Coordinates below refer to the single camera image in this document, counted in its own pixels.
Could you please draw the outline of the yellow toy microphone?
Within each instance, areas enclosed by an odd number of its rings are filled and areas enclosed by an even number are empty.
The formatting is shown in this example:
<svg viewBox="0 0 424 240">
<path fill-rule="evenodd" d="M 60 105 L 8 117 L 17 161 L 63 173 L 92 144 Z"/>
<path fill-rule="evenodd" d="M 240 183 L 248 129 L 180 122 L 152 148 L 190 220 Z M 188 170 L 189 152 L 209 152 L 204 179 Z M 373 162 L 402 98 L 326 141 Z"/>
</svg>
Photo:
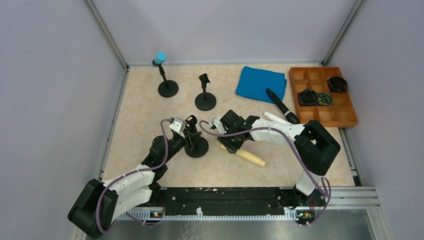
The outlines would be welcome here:
<svg viewBox="0 0 424 240">
<path fill-rule="evenodd" d="M 254 155 L 253 153 L 245 149 L 241 148 L 241 149 L 238 149 L 235 153 L 231 153 L 222 143 L 220 143 L 219 141 L 217 141 L 216 143 L 221 149 L 225 150 L 229 154 L 237 155 L 261 167 L 264 167 L 266 165 L 266 162 L 262 158 Z"/>
</svg>

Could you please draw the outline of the blue toy microphone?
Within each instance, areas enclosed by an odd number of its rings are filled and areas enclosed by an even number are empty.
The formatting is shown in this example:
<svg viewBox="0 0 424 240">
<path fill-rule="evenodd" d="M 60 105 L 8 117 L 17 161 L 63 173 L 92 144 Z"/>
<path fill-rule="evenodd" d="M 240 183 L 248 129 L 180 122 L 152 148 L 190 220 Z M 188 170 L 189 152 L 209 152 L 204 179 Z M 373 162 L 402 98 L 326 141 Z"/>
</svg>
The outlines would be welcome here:
<svg viewBox="0 0 424 240">
<path fill-rule="evenodd" d="M 165 52 L 158 52 L 151 64 L 153 67 L 161 67 L 166 60 L 167 54 Z"/>
</svg>

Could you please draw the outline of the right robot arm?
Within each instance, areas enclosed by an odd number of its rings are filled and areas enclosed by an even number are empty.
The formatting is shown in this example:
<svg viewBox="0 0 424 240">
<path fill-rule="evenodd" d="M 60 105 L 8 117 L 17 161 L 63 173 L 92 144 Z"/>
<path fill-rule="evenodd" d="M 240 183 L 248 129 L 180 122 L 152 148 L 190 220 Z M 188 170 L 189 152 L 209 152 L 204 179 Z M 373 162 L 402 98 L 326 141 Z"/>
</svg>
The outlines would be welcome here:
<svg viewBox="0 0 424 240">
<path fill-rule="evenodd" d="M 243 118 L 229 110 L 216 117 L 211 128 L 218 130 L 217 140 L 232 154 L 246 141 L 289 146 L 303 168 L 295 189 L 305 196 L 315 190 L 341 150 L 340 144 L 317 120 L 293 124 L 255 115 Z"/>
</svg>

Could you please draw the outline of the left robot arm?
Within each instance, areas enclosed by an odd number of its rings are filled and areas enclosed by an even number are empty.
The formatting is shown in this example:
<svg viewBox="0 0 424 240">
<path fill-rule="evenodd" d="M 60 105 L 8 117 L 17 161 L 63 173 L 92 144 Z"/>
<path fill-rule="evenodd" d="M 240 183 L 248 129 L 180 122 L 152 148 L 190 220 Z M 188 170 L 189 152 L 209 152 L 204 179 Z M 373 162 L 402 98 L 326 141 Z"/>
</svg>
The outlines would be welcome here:
<svg viewBox="0 0 424 240">
<path fill-rule="evenodd" d="M 166 163 L 180 150 L 194 149 L 200 135 L 184 130 L 183 135 L 173 133 L 171 139 L 155 137 L 149 154 L 134 169 L 109 180 L 90 180 L 71 207 L 68 220 L 89 237 L 99 238 L 117 217 L 151 199 L 157 181 L 168 169 Z"/>
</svg>

